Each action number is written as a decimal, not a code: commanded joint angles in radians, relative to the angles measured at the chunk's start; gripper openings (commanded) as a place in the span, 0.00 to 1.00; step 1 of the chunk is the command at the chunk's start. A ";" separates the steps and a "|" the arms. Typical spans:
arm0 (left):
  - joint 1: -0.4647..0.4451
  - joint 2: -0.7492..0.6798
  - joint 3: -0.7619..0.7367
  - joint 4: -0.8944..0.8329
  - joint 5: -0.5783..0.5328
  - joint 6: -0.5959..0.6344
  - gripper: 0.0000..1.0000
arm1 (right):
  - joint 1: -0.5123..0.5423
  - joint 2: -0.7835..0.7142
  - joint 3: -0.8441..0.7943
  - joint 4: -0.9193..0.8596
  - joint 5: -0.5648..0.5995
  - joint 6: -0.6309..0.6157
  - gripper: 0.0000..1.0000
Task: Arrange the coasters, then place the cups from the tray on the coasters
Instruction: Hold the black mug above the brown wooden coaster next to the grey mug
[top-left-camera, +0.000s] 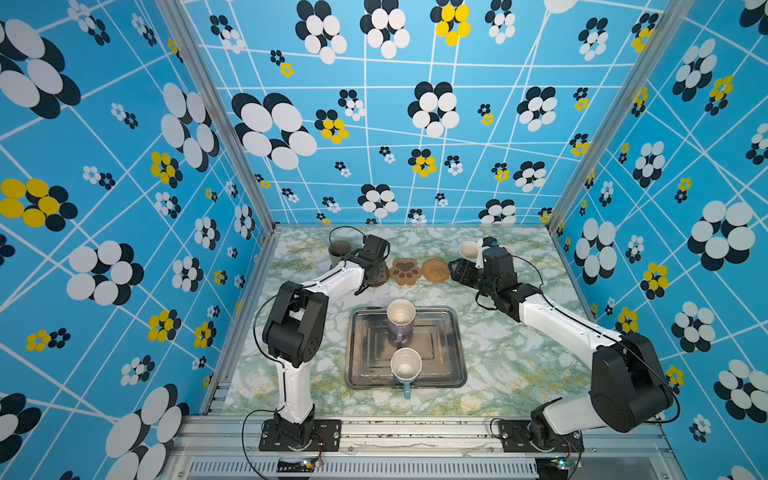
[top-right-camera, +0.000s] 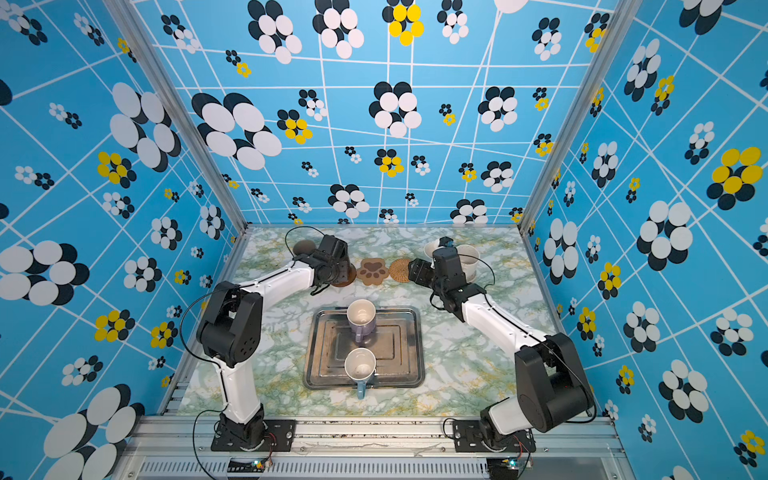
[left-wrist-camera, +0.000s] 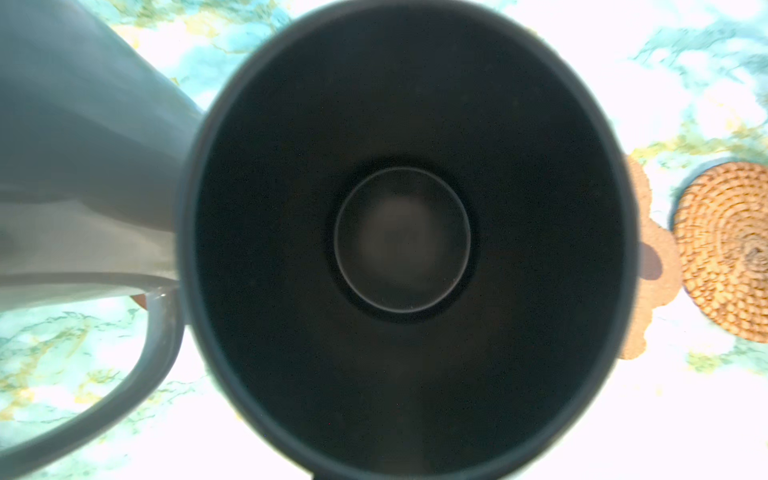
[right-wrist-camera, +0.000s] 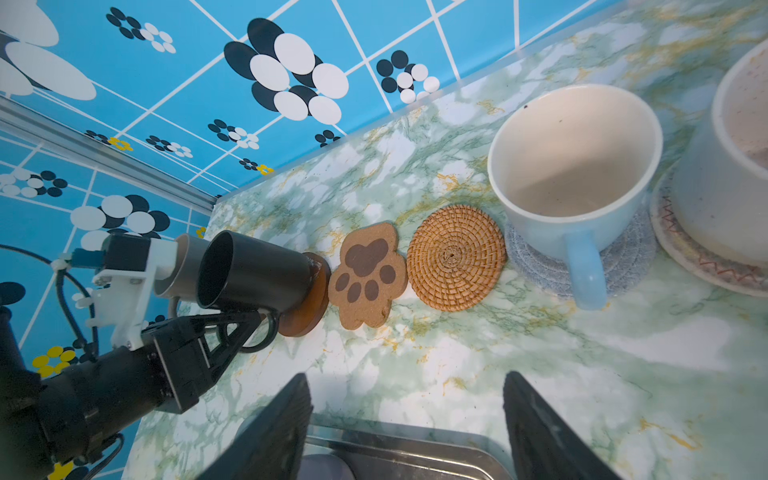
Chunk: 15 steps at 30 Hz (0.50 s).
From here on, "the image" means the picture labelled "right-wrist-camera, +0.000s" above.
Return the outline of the rattan wicker round coaster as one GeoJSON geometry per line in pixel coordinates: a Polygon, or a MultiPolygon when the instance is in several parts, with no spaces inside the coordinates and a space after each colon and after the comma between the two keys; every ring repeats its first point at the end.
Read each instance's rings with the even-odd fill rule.
{"type": "Polygon", "coordinates": [[[488,214],[451,205],[421,223],[406,261],[410,285],[422,302],[443,312],[459,312],[487,297],[507,257],[502,231],[488,214]]]}

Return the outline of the blue handled cream mug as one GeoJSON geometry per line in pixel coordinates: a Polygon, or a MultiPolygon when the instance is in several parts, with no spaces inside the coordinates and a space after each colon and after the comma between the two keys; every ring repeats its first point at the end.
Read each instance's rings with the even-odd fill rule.
{"type": "Polygon", "coordinates": [[[662,150],[652,108],[601,84],[543,94],[495,134],[487,163],[492,190],[523,240],[567,265],[580,309],[606,306],[600,253],[629,226],[662,150]]]}

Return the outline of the black mug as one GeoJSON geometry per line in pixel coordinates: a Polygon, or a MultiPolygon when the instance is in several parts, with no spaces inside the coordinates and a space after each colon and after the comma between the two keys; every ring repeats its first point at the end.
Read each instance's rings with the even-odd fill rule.
{"type": "Polygon", "coordinates": [[[310,257],[237,232],[219,232],[200,262],[196,302],[222,312],[268,312],[269,330],[242,353],[266,348],[278,333],[279,318],[300,305],[314,282],[310,257]]]}

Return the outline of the grey woven round coaster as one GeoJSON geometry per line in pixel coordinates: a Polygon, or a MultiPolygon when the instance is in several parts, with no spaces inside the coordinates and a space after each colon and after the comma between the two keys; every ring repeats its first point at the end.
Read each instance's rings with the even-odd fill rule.
{"type": "MultiPolygon", "coordinates": [[[[567,265],[529,246],[510,223],[504,229],[507,256],[512,266],[529,282],[549,294],[572,299],[567,265]]],[[[640,208],[628,227],[600,258],[607,295],[615,297],[635,288],[650,270],[658,250],[649,214],[640,208]]]]}

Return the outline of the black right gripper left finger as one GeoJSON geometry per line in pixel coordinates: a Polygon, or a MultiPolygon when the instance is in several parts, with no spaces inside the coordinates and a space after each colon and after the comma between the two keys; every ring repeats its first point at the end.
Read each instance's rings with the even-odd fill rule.
{"type": "Polygon", "coordinates": [[[295,479],[313,406],[307,377],[295,375],[201,479],[295,479]]]}

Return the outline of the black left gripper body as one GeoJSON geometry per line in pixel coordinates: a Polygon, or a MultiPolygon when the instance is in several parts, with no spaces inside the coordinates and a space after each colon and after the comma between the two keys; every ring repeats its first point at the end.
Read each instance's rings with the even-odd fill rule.
{"type": "Polygon", "coordinates": [[[92,456],[109,438],[158,409],[183,413],[216,382],[205,343],[214,315],[178,317],[144,332],[147,345],[119,347],[42,382],[38,418],[56,462],[92,456]]]}

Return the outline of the paw print cork coaster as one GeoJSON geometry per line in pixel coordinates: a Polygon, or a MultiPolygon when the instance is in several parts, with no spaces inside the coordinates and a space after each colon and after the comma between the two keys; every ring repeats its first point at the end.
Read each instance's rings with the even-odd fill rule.
{"type": "Polygon", "coordinates": [[[343,328],[379,328],[407,284],[406,259],[398,252],[397,230],[389,222],[377,223],[344,239],[340,265],[330,278],[329,301],[338,308],[343,328]]]}

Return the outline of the white ceramic mug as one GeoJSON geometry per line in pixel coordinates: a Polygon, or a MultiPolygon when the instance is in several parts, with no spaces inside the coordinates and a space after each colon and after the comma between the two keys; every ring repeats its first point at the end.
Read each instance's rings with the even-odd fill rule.
{"type": "Polygon", "coordinates": [[[767,265],[767,43],[730,68],[673,176],[678,222],[697,243],[767,265]]]}

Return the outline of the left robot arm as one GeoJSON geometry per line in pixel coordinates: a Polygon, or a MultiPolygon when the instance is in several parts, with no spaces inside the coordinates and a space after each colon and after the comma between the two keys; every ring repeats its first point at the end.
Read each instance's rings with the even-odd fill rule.
{"type": "Polygon", "coordinates": [[[44,479],[55,464],[95,461],[122,430],[155,411],[181,414],[222,377],[264,319],[253,312],[177,317],[43,379],[27,369],[1,310],[1,476],[44,479]]]}

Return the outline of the stainless steel cup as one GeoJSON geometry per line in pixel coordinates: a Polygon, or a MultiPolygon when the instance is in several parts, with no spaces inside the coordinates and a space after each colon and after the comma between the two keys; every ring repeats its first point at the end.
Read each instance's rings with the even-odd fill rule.
{"type": "Polygon", "coordinates": [[[174,270],[168,278],[155,282],[154,293],[160,298],[197,302],[199,270],[209,241],[182,234],[175,242],[177,251],[174,270]]]}

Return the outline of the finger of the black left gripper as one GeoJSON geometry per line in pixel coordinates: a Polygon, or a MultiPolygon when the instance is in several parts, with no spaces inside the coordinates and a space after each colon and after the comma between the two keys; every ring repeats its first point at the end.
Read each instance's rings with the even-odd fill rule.
{"type": "Polygon", "coordinates": [[[267,319],[267,315],[255,311],[221,312],[217,314],[194,315],[191,326],[196,336],[193,343],[202,352],[203,378],[209,384],[216,384],[238,353],[256,353],[267,347],[267,338],[260,343],[246,347],[246,342],[267,319]],[[211,348],[205,337],[207,329],[216,333],[218,344],[211,348]]]}

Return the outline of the scratched brown round coaster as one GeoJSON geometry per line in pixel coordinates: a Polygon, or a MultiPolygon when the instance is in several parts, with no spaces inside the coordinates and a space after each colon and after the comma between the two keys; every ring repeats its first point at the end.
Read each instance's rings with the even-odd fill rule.
{"type": "Polygon", "coordinates": [[[304,252],[303,255],[310,260],[312,282],[304,300],[281,315],[278,331],[283,337],[297,338],[309,334],[323,318],[329,303],[331,270],[328,262],[312,252],[304,252]]]}

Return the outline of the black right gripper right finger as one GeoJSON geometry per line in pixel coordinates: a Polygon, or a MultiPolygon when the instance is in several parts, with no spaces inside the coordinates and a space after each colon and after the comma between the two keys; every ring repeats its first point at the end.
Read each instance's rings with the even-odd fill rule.
{"type": "Polygon", "coordinates": [[[517,478],[619,480],[516,371],[506,375],[503,408],[517,478]]]}

